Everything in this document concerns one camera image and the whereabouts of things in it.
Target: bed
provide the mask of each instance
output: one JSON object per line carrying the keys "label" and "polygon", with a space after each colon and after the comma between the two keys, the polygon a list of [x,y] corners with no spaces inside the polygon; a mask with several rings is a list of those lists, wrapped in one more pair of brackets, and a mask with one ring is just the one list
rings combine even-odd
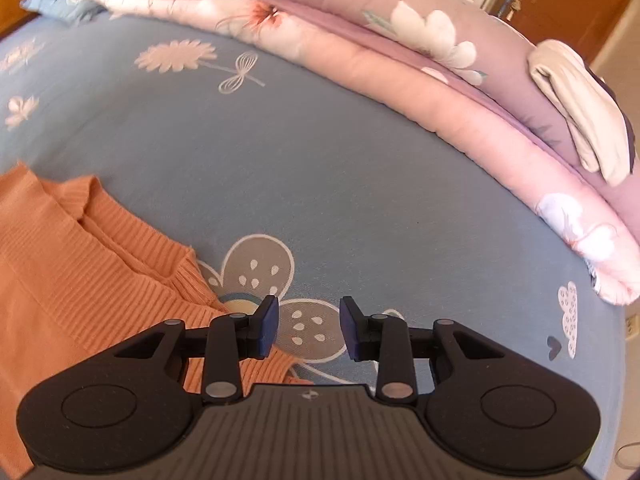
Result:
{"label": "bed", "polygon": [[[180,46],[203,62],[197,70],[154,65],[154,53]],[[3,59],[1,171],[22,160],[53,180],[96,174],[131,212],[195,248],[229,309],[278,295],[277,344],[316,383],[374,384],[374,365],[344,352],[343,295],[413,326],[466,324],[591,393],[602,429],[586,466],[604,477],[622,402],[623,309],[463,153],[305,68],[174,23],[38,18],[0,43]],[[571,337],[567,295],[579,312]],[[427,363],[417,372],[429,391]]]}

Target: metal screw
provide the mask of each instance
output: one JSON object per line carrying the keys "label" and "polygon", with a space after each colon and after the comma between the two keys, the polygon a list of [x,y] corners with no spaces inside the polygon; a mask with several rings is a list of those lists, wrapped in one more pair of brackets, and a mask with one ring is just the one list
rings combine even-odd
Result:
{"label": "metal screw", "polygon": [[414,392],[406,383],[387,383],[382,386],[382,394],[389,399],[405,399]]}
{"label": "metal screw", "polygon": [[208,384],[204,389],[205,393],[209,397],[214,399],[225,399],[225,397],[231,397],[236,393],[238,389],[231,383],[226,381],[217,381],[215,383]]}

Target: beige cloth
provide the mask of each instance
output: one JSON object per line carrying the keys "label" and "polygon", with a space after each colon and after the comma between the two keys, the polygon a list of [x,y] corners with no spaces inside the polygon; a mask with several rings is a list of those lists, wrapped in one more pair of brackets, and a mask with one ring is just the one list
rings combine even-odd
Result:
{"label": "beige cloth", "polygon": [[564,115],[585,170],[600,171],[611,186],[630,173],[625,118],[570,47],[545,40],[529,54],[529,73]]}

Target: orange knit fabric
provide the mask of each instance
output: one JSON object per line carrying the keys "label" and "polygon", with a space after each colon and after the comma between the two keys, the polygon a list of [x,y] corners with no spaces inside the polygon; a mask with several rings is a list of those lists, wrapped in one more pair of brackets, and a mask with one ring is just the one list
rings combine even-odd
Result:
{"label": "orange knit fabric", "polygon": [[[24,165],[0,176],[0,466],[13,478],[31,467],[15,415],[37,383],[164,319],[195,328],[224,313],[193,249],[126,211],[95,177],[57,184]],[[194,361],[191,391],[202,374]],[[245,360],[242,386],[295,382],[293,363],[276,348]]]}

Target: wall socket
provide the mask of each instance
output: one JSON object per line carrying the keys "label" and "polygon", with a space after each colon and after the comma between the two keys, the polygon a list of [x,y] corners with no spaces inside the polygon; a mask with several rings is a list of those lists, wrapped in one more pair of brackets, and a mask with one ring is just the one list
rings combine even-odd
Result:
{"label": "wall socket", "polygon": [[627,317],[625,339],[629,341],[630,339],[635,338],[639,333],[640,333],[640,316],[638,314],[633,314],[632,316]]}

